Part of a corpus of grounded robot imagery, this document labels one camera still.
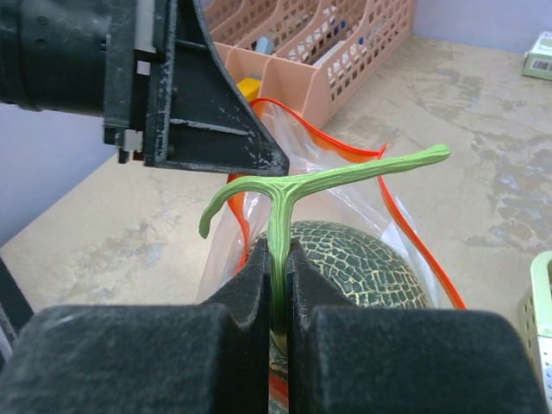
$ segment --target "black cylinder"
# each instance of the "black cylinder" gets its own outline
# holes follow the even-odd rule
[[[103,113],[108,0],[0,0],[0,100]]]

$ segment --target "plastic bag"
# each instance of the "plastic bag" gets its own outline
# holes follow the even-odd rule
[[[273,100],[257,99],[251,104],[289,157],[290,175],[374,160],[385,152],[385,146],[372,151],[339,142]],[[229,176],[229,181],[234,178],[236,176]],[[241,193],[229,200],[213,235],[198,302],[210,297],[244,266],[251,243],[267,227],[270,209],[271,200],[259,193]],[[434,307],[441,307],[444,287],[452,305],[465,308],[444,271],[417,237],[406,208],[391,195],[382,177],[321,191],[299,200],[292,220],[305,219],[342,223],[379,237],[411,265]]]

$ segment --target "wall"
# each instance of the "wall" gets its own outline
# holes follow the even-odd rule
[[[416,35],[526,52],[552,30],[552,0],[417,0]]]
[[[0,246],[102,165],[99,118],[0,104]]]

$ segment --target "yellow object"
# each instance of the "yellow object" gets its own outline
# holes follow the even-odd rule
[[[255,78],[245,78],[238,83],[238,89],[247,101],[251,102],[259,96],[260,81]]]

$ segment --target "green and white box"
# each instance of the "green and white box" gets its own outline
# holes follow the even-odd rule
[[[552,32],[542,32],[531,50],[525,54],[522,74],[552,80]]]

